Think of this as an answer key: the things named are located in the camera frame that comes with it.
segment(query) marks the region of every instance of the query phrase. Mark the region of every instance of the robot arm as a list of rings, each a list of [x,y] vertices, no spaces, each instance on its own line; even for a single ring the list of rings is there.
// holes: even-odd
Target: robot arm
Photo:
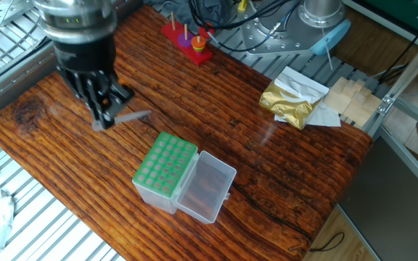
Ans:
[[[117,25],[108,0],[35,0],[41,27],[54,43],[57,70],[84,100],[103,129],[134,93],[118,83],[113,33]]]

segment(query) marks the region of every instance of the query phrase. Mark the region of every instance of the metal plate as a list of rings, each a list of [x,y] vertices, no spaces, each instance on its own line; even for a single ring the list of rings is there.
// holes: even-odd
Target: metal plate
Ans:
[[[30,0],[0,0],[0,23],[6,25],[33,8],[33,2]]]

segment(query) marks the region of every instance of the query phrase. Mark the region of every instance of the metal bracket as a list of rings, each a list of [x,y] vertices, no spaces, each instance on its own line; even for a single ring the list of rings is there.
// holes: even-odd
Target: metal bracket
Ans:
[[[393,106],[393,103],[395,101],[390,97],[384,97],[382,99],[382,103],[377,109],[377,112],[381,115],[386,115],[388,111],[390,111],[390,108]]]

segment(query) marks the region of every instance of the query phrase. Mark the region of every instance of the metal cylinder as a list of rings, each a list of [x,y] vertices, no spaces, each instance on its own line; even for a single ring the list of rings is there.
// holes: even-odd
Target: metal cylinder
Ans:
[[[335,26],[345,18],[341,0],[304,0],[298,11],[303,22],[316,28]]]
[[[84,44],[111,35],[115,13],[107,0],[35,0],[41,27],[54,41]]]
[[[341,0],[304,0],[304,9],[314,17],[328,17],[338,11]]]

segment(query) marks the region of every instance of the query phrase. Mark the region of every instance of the red toy base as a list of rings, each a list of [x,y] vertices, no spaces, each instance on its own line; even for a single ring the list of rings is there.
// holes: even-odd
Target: red toy base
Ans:
[[[173,44],[178,46],[180,50],[188,56],[197,66],[200,66],[203,62],[208,61],[212,58],[212,52],[205,48],[204,51],[197,53],[192,46],[183,47],[179,44],[179,36],[185,33],[185,28],[179,22],[175,21],[175,30],[172,28],[172,22],[164,25],[162,28],[164,36],[167,36]]]

